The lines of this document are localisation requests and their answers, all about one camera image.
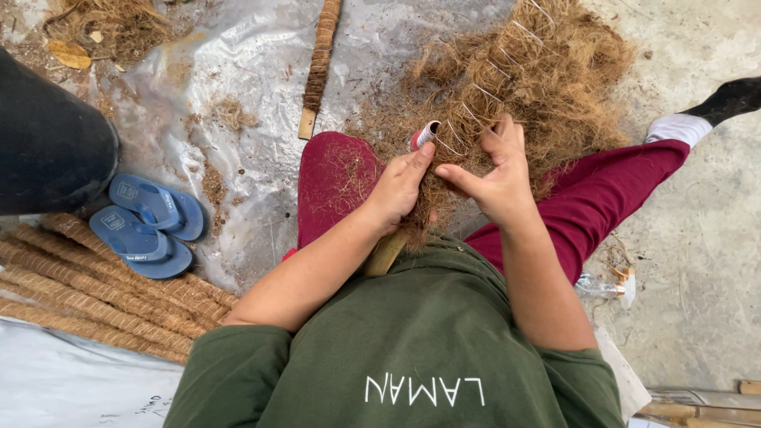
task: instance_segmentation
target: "hand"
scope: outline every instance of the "hand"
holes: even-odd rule
[[[484,130],[481,149],[491,156],[495,166],[484,178],[452,164],[439,165],[435,173],[453,184],[461,196],[472,197],[499,228],[515,228],[526,214],[536,211],[528,180],[523,127],[513,123],[509,114],[502,114],[494,131]]]
[[[394,233],[402,217],[412,211],[434,150],[434,144],[427,142],[417,152],[392,159],[368,200],[359,207],[358,211],[373,219],[381,236]]]

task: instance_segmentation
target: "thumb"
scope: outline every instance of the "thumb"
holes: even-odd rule
[[[470,172],[452,164],[441,164],[436,167],[435,172],[468,195],[478,197],[481,179]]]

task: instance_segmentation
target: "concrete floor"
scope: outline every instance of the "concrete floor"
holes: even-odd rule
[[[761,75],[758,0],[587,3],[638,44],[617,91],[635,141],[653,119],[698,104],[723,81]],[[730,389],[735,379],[761,378],[760,123],[758,112],[721,124],[616,230],[635,262],[638,295],[630,310],[612,301],[594,318],[645,385]],[[603,247],[611,245],[613,237]],[[605,273],[609,252],[599,250],[587,269]],[[613,259],[622,261],[618,250]]]

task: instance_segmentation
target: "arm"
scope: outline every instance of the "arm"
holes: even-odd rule
[[[459,166],[439,165],[436,174],[472,197],[501,232],[505,282],[518,328],[537,347],[597,348],[592,327],[558,261],[533,201],[523,127],[503,115],[482,134],[481,147],[494,171],[478,178]]]
[[[392,160],[365,203],[254,284],[224,324],[301,329],[412,210],[433,153],[429,143]]]

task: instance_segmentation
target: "blue flip-flop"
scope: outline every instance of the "blue flip-flop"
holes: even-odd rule
[[[146,225],[121,206],[96,212],[90,228],[132,270],[151,279],[173,278],[193,262],[193,253],[182,242]]]
[[[185,192],[161,186],[132,174],[117,174],[108,190],[113,203],[137,212],[146,225],[184,241],[203,232],[203,211]]]

